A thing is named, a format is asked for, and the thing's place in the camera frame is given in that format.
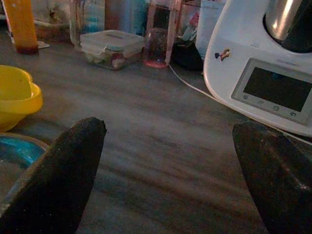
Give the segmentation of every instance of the kitchen appliance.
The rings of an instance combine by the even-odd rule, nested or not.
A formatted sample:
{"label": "kitchen appliance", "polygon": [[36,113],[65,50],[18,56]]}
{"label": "kitchen appliance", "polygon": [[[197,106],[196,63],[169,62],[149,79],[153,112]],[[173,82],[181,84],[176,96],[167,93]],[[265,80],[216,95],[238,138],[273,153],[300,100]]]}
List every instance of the kitchen appliance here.
{"label": "kitchen appliance", "polygon": [[311,0],[228,0],[205,57],[213,96],[255,120],[312,137],[311,9]]}

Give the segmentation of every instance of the gray countertop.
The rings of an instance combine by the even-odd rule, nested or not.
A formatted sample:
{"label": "gray countertop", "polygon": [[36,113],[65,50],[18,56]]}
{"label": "gray countertop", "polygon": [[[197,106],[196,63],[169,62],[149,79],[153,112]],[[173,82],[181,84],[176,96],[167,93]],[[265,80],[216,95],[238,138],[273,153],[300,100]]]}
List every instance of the gray countertop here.
{"label": "gray countertop", "polygon": [[[0,29],[0,64],[28,71],[44,106],[13,130],[51,143],[84,117],[108,129],[77,234],[266,234],[234,150],[247,118],[140,62],[109,71],[71,45],[14,52]],[[202,77],[178,69],[205,89]]]}

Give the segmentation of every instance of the power cord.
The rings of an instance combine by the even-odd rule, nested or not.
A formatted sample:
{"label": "power cord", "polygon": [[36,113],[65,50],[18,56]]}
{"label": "power cord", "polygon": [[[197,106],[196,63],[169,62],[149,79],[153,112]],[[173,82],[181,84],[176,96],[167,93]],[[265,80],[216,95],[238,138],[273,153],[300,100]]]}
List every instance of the power cord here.
{"label": "power cord", "polygon": [[[218,101],[217,99],[215,99],[212,95],[210,95],[210,94],[208,94],[208,93],[206,93],[206,92],[204,92],[204,91],[202,91],[202,90],[196,88],[195,86],[191,85],[190,83],[188,83],[188,82],[186,82],[184,79],[182,79],[182,78],[178,75],[178,73],[173,69],[173,67],[172,67],[171,65],[169,65],[169,67],[170,67],[170,69],[172,70],[172,72],[174,73],[174,75],[175,75],[180,81],[182,81],[184,84],[186,84],[186,85],[189,86],[190,88],[192,88],[192,89],[194,89],[194,90],[200,92],[201,94],[203,94],[203,95],[205,95],[205,96],[211,98],[212,100],[214,100],[214,101],[216,101],[216,102],[218,102],[218,103],[224,105],[223,103],[221,103],[220,101]],[[283,130],[281,130],[281,129],[279,129],[279,128],[273,127],[273,126],[271,126],[271,125],[269,125],[269,124],[263,123],[263,122],[261,122],[261,121],[259,121],[259,120],[254,119],[254,118],[251,118],[251,119],[254,120],[254,121],[257,121],[257,122],[259,122],[259,123],[261,123],[261,124],[263,124],[263,125],[266,125],[266,126],[268,126],[268,127],[270,127],[270,128],[273,128],[273,129],[277,130],[278,132],[282,133],[284,136],[294,138],[294,139],[296,139],[296,140],[298,140],[298,141],[301,141],[301,142],[303,142],[303,143],[305,143],[305,144],[308,144],[308,145],[312,146],[312,143],[309,142],[309,141],[307,141],[307,140],[301,139],[301,138],[299,138],[299,137],[297,137],[297,136],[295,136],[295,135],[293,135],[293,134],[290,134],[290,133],[288,133],[288,132],[285,132],[285,131],[283,131]]]}

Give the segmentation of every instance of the sticker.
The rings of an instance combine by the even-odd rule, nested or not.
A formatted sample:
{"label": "sticker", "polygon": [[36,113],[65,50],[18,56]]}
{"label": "sticker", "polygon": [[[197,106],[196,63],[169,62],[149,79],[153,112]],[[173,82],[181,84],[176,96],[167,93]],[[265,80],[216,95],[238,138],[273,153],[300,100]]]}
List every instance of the sticker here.
{"label": "sticker", "polygon": [[224,59],[228,58],[231,55],[231,51],[229,48],[226,48],[225,50],[223,50],[222,53],[215,53],[214,57],[215,59],[220,58],[221,62],[223,62]]}

